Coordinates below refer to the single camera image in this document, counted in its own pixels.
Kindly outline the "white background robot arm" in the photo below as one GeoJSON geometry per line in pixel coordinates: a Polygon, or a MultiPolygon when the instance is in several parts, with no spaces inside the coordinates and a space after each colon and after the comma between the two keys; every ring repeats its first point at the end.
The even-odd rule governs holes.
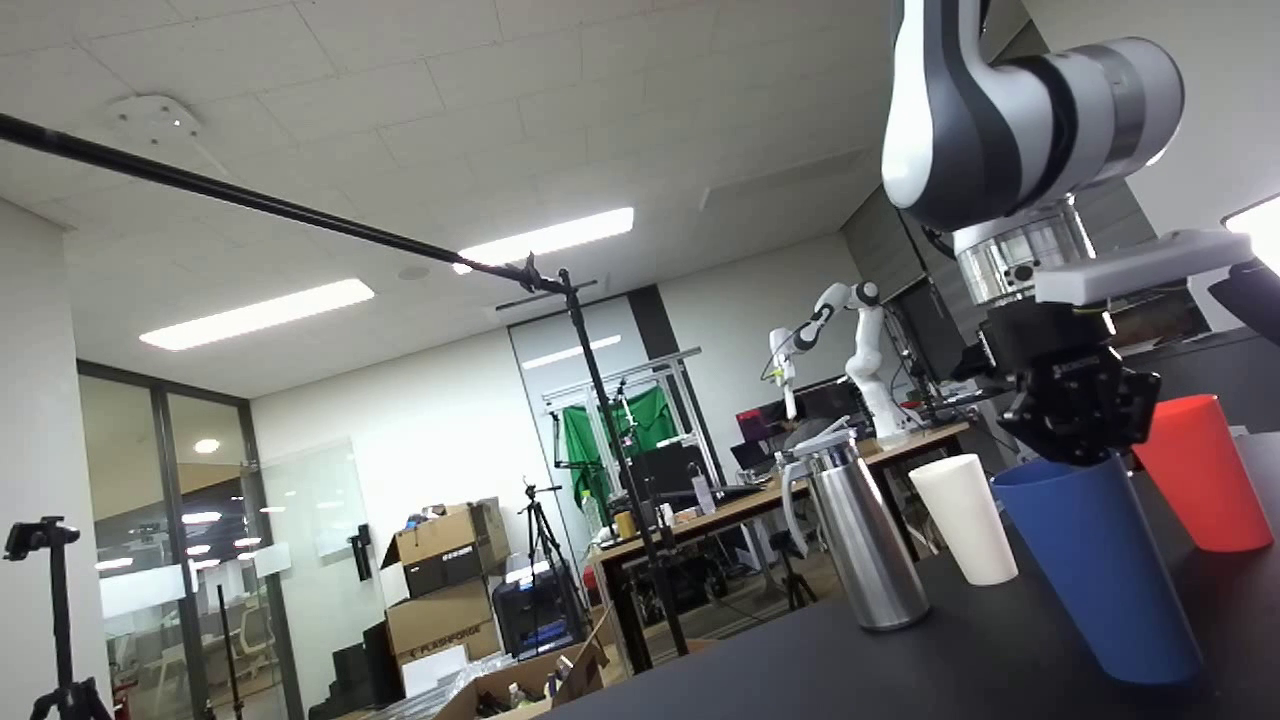
{"type": "Polygon", "coordinates": [[[773,327],[765,378],[780,390],[784,416],[798,416],[801,413],[798,387],[791,387],[798,355],[813,350],[825,327],[844,312],[855,315],[853,355],[844,360],[844,375],[855,382],[863,407],[871,413],[878,436],[900,440],[913,426],[913,419],[879,378],[884,303],[871,278],[829,283],[798,327],[773,327]]]}

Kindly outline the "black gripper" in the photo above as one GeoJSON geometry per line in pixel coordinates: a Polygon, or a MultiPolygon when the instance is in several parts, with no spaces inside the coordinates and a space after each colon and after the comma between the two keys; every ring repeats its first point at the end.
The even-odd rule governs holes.
{"type": "Polygon", "coordinates": [[[1016,394],[999,426],[1045,460],[1101,464],[1149,440],[1162,375],[1118,350],[1103,308],[1016,301],[979,325],[996,375],[1016,394]]]}

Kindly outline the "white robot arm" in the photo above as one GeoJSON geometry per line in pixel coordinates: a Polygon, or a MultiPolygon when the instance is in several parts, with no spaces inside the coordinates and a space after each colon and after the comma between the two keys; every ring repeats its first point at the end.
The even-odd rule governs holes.
{"type": "MultiPolygon", "coordinates": [[[[1045,207],[1149,169],[1185,115],[1185,74],[1157,39],[987,62],[984,11],[987,0],[900,0],[879,153],[884,196],[948,233],[963,266],[967,240],[1030,240],[1045,207]]],[[[1008,436],[1057,464],[1101,464],[1149,436],[1162,378],[1122,360],[1101,308],[967,288],[987,364],[1016,382],[1008,436]]]]}

